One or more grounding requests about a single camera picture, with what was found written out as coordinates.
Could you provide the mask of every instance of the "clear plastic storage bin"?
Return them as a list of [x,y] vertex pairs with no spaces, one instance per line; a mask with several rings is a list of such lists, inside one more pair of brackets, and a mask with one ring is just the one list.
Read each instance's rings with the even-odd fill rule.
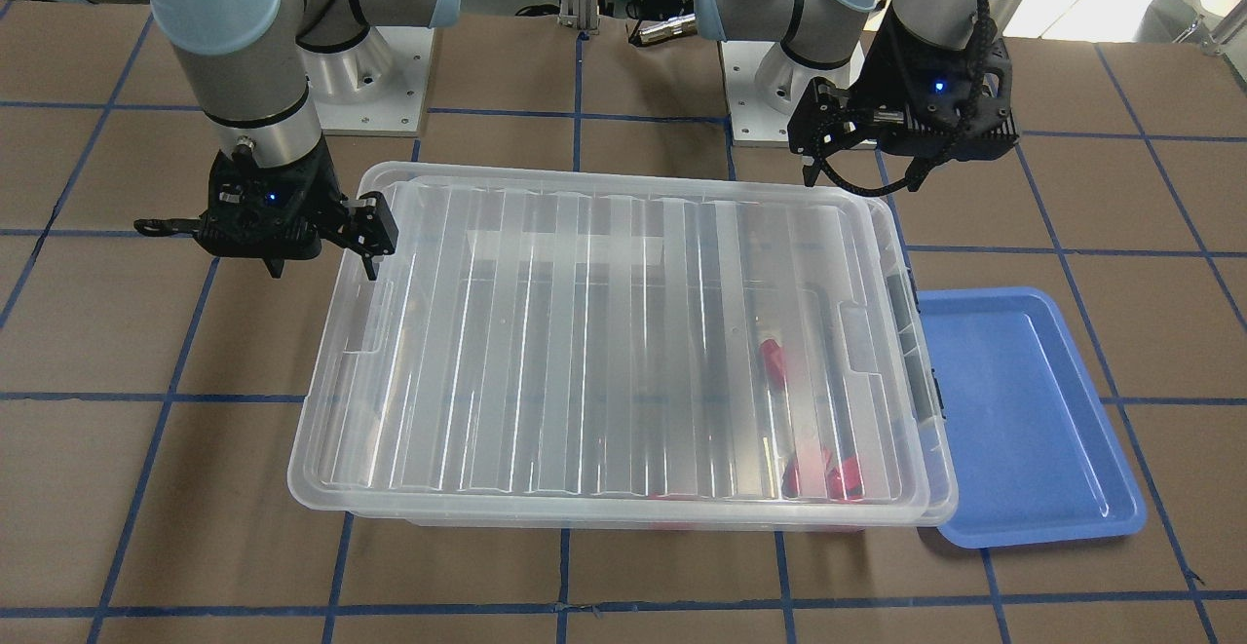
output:
[[418,524],[818,529],[956,505],[887,207],[833,188],[388,162],[289,464]]

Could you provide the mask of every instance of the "blue plastic tray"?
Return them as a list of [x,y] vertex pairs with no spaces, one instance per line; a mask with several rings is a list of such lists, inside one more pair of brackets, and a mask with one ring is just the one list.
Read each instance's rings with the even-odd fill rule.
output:
[[959,547],[1132,534],[1146,509],[1056,305],[1034,288],[919,296],[960,503]]

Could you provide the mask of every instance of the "red object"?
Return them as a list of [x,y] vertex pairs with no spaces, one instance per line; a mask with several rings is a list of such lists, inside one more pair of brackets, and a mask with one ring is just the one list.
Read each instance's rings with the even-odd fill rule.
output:
[[[857,463],[857,457],[849,457],[840,462],[840,466],[832,466],[832,452],[823,447],[823,479],[827,482],[827,497],[833,500],[860,500],[862,498],[862,468]],[[788,462],[788,469],[783,474],[784,495],[797,497],[797,485],[801,481],[801,466],[793,457]]]
[[771,379],[771,383],[783,388],[788,383],[788,374],[783,364],[783,347],[774,339],[767,338],[758,346],[758,353],[762,354],[762,366],[767,369],[767,378]]

